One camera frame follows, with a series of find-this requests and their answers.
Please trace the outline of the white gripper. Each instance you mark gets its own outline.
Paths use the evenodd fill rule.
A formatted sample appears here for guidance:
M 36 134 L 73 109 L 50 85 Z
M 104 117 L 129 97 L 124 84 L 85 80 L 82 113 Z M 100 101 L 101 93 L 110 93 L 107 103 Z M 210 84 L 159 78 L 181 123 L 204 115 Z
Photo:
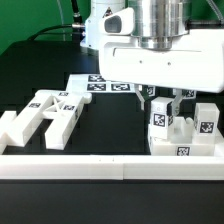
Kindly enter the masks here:
M 224 24 L 194 21 L 179 7 L 128 7 L 99 22 L 99 71 L 107 80 L 175 88 L 177 116 L 183 90 L 224 90 Z

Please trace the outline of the robot base column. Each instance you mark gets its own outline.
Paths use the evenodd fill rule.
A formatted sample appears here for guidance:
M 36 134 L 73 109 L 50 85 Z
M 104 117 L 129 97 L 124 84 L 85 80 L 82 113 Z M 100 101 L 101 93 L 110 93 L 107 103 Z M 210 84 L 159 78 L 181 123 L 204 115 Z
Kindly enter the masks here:
M 97 51 L 101 33 L 99 21 L 125 8 L 125 0 L 91 0 L 91 12 L 85 21 L 85 37 L 80 46 L 85 51 Z

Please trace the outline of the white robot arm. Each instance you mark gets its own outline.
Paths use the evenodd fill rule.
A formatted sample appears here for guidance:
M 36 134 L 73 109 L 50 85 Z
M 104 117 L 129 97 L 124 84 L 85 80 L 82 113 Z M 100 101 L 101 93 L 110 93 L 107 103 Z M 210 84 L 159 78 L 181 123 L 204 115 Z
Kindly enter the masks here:
M 192 20 L 192 0 L 129 0 L 99 22 L 99 71 L 107 80 L 172 88 L 169 112 L 188 90 L 224 90 L 224 17 Z

